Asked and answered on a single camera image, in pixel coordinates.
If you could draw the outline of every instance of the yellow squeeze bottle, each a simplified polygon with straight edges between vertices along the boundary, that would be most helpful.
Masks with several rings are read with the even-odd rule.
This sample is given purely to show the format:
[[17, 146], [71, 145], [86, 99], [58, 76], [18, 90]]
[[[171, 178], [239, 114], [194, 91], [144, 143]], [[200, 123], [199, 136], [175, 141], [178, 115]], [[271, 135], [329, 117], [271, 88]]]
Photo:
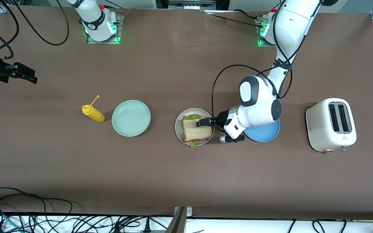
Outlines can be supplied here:
[[82, 106], [82, 111], [88, 117], [92, 118], [93, 120], [99, 123], [102, 123], [105, 120], [105, 116], [92, 106], [96, 99], [93, 100], [93, 102], [90, 105]]

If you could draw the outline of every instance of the tabletop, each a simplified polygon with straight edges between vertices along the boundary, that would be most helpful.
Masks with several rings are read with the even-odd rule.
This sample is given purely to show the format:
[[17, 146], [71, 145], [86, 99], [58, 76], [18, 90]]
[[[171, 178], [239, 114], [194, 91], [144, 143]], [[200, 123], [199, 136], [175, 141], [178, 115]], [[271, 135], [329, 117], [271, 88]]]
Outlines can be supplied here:
[[[50, 42], [65, 37], [60, 9], [22, 9]], [[276, 49], [257, 47], [254, 27], [197, 10], [134, 9], [120, 44], [86, 44], [68, 8], [70, 36], [50, 46], [13, 11], [20, 33], [8, 62], [35, 69], [38, 83], [0, 83], [0, 186], [74, 200], [76, 213], [173, 214], [174, 206], [189, 205], [203, 217], [373, 219], [373, 22], [366, 14], [317, 15], [295, 59], [274, 140], [222, 144], [215, 132], [190, 148], [176, 137], [175, 119], [188, 108], [210, 112], [221, 69], [271, 67]], [[239, 12], [222, 15], [252, 22]], [[0, 35], [14, 32], [3, 14]], [[215, 114], [240, 104], [238, 85], [247, 75], [256, 74], [235, 67], [221, 75]], [[96, 95], [103, 123], [81, 112]], [[329, 97], [352, 109], [357, 142], [346, 153], [315, 152], [308, 142], [305, 111]], [[144, 102], [152, 116], [130, 138], [111, 125], [113, 110], [128, 99]], [[6, 208], [42, 211], [28, 199]]]

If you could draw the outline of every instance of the bread slice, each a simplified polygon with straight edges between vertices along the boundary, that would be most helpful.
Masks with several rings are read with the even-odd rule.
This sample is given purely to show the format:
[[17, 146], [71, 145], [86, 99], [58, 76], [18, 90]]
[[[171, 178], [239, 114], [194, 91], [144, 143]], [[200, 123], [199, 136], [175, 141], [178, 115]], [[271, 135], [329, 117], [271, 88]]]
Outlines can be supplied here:
[[182, 129], [184, 130], [184, 142], [201, 141], [210, 139], [213, 134], [213, 127], [202, 126], [197, 127], [197, 122], [200, 119], [182, 119]]

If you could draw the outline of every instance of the white toaster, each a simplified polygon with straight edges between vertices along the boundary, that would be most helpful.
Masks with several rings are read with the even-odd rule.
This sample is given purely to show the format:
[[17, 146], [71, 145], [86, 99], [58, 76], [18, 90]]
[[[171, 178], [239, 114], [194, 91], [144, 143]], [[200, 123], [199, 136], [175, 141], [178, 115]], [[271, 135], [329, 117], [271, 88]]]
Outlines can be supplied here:
[[325, 99], [306, 111], [309, 142], [318, 151], [332, 152], [356, 141], [351, 107], [344, 99]]

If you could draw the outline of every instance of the cable connector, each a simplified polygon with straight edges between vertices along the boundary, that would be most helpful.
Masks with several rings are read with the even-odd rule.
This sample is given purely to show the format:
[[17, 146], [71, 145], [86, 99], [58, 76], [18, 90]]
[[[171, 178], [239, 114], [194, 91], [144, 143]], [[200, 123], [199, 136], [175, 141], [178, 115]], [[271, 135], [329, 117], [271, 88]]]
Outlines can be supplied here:
[[146, 225], [145, 225], [145, 230], [143, 230], [143, 233], [149, 233], [151, 232], [151, 228], [149, 227], [149, 218], [146, 219]]

